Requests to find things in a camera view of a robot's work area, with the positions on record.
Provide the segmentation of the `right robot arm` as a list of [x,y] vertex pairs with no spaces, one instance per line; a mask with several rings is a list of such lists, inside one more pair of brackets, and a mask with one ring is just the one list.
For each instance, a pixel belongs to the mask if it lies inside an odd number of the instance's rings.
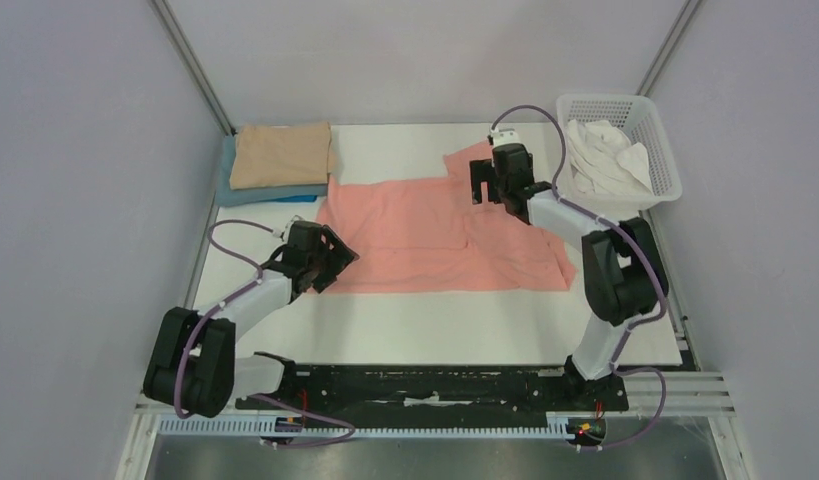
[[667,313],[669,284],[650,224],[640,216],[608,220],[565,199],[552,183],[536,181],[533,156],[520,143],[493,147],[490,158],[470,161],[469,172],[473,203],[501,204],[580,252],[591,316],[565,361],[562,392],[576,408],[591,406],[616,375],[633,329]]

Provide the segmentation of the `pink t shirt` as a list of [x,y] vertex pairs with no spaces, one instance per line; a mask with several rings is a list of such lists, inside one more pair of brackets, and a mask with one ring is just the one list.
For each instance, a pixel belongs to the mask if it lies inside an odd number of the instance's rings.
[[359,258],[333,294],[567,291],[577,270],[558,236],[528,226],[500,204],[475,205],[469,163],[478,143],[444,156],[444,177],[341,184],[331,179],[317,222]]

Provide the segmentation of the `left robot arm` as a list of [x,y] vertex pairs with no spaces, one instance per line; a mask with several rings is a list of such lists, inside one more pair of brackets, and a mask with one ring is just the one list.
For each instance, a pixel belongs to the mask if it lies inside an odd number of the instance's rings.
[[237,344],[302,294],[327,290],[360,256],[329,226],[300,218],[280,237],[282,244],[264,261],[213,245],[254,273],[205,308],[173,307],[163,315],[143,379],[145,397],[173,407],[181,419],[213,418],[230,401],[260,394],[275,408],[296,401],[294,361],[267,352],[238,357]]

